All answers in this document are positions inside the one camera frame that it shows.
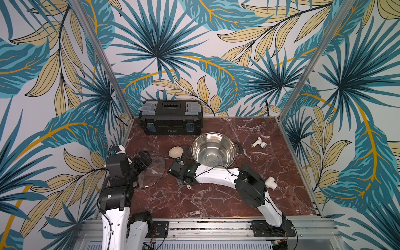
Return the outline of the glass pot lid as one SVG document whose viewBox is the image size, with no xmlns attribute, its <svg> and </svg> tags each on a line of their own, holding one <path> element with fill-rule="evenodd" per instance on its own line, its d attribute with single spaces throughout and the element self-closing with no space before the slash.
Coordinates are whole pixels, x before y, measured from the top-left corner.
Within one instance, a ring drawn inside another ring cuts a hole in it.
<svg viewBox="0 0 400 250">
<path fill-rule="evenodd" d="M 166 163 L 165 159 L 157 152 L 148 151 L 153 163 L 144 171 L 137 171 L 137 180 L 133 186 L 139 189 L 146 189 L 155 185 L 164 175 Z"/>
</svg>

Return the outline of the beige plastic ladle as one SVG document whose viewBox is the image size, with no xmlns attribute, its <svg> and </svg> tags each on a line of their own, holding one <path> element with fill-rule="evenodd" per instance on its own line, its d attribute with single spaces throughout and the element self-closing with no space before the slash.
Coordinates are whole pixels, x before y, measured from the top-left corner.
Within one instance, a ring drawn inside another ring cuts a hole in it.
<svg viewBox="0 0 400 250">
<path fill-rule="evenodd" d="M 175 147 L 171 148 L 168 152 L 169 157 L 173 158 L 175 160 L 175 163 L 178 163 L 178 164 L 184 166 L 184 163 L 181 159 L 182 154 L 183 154 L 183 148 L 180 146 L 175 146 Z M 175 176 L 175 178 L 177 180 L 177 184 L 178 184 L 179 188 L 183 188 L 184 186 L 186 186 L 188 190 L 191 190 L 190 184 L 185 184 L 176 176 Z"/>
</svg>

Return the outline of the stainless steel pot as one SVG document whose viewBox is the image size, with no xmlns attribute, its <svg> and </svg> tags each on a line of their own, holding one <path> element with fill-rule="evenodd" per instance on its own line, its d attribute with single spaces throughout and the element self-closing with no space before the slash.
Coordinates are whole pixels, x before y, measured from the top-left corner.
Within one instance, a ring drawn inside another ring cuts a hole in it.
<svg viewBox="0 0 400 250">
<path fill-rule="evenodd" d="M 208 167 L 230 167 L 237 155 L 243 153 L 240 142 L 233 142 L 221 133 L 208 132 L 198 136 L 191 146 L 183 150 L 183 156 Z"/>
</svg>

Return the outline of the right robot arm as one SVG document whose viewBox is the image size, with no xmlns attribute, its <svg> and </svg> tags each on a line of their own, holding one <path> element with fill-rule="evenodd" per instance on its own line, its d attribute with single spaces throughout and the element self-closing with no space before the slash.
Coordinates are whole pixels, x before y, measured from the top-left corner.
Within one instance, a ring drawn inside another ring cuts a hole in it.
<svg viewBox="0 0 400 250">
<path fill-rule="evenodd" d="M 183 185 L 216 184 L 235 189 L 242 200 L 256 207 L 263 215 L 266 229 L 279 230 L 290 237 L 296 236 L 292 222 L 275 205 L 268 193 L 277 187 L 274 178 L 264 180 L 255 170 L 243 164 L 240 168 L 209 167 L 198 163 L 173 162 L 168 173 Z"/>
</svg>

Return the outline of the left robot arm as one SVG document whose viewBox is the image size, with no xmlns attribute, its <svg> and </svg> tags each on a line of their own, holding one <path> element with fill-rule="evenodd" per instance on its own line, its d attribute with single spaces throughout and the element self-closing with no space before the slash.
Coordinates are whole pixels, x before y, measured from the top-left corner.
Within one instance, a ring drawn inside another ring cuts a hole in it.
<svg viewBox="0 0 400 250">
<path fill-rule="evenodd" d="M 146 170 L 152 159 L 148 151 L 129 157 L 125 148 L 111 146 L 105 168 L 108 171 L 97 200 L 102 215 L 103 250 L 141 250 L 150 232 L 152 217 L 149 212 L 131 215 L 132 198 L 139 174 Z"/>
</svg>

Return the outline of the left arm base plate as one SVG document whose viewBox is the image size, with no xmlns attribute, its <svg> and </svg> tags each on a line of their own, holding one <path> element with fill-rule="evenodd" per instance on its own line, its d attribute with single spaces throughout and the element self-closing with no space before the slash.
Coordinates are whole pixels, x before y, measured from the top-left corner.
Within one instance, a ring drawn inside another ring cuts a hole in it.
<svg viewBox="0 0 400 250">
<path fill-rule="evenodd" d="M 147 239 L 164 239 L 168 236 L 169 221 L 154 221 L 146 235 Z"/>
</svg>

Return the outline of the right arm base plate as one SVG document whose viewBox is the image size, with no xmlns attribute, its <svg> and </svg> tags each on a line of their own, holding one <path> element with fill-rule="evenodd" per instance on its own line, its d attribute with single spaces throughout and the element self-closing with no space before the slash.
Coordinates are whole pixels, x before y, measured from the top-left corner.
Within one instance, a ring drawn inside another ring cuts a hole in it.
<svg viewBox="0 0 400 250">
<path fill-rule="evenodd" d="M 288 237 L 295 237 L 295 227 L 290 220 L 284 219 L 281 226 L 274 227 L 267 224 L 266 221 L 253 220 L 250 225 L 254 237 L 277 237 L 286 239 Z"/>
</svg>

